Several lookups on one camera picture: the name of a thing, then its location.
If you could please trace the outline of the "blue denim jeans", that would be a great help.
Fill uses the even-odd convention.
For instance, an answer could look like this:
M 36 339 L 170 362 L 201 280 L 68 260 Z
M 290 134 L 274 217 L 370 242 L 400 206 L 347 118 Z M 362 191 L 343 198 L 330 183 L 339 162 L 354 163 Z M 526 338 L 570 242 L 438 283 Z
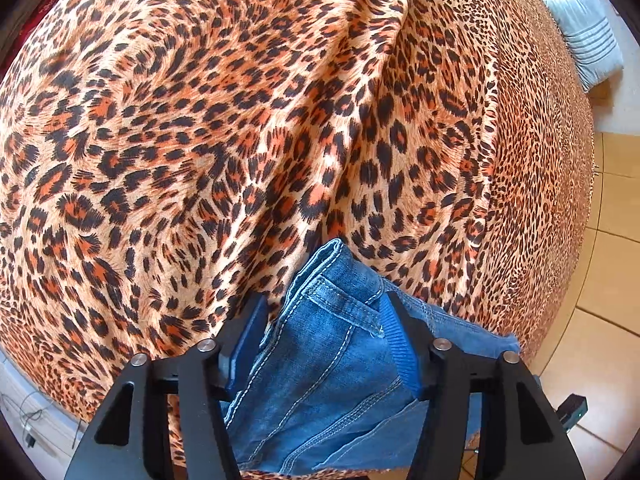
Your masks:
M 428 405 L 402 384 L 380 322 L 383 297 L 398 290 L 340 240 L 298 271 L 224 415 L 245 478 L 410 466 Z

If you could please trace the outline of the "leopard print bedspread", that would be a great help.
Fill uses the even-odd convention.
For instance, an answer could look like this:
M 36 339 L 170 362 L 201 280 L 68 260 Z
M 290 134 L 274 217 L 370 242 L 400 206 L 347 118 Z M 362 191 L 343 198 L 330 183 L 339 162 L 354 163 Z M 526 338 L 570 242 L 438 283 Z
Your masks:
M 181 356 L 251 294 L 263 342 L 340 240 L 435 336 L 532 373 L 592 134 L 544 0 L 20 0 L 2 351 L 85 433 L 135 354 Z

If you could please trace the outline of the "grey striped pillow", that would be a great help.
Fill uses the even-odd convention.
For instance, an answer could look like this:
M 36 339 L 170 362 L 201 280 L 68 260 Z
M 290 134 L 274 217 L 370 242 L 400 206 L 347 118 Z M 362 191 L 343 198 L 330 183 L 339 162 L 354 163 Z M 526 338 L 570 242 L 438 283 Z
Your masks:
M 600 0 L 544 0 L 558 24 L 585 92 L 624 68 L 620 50 Z

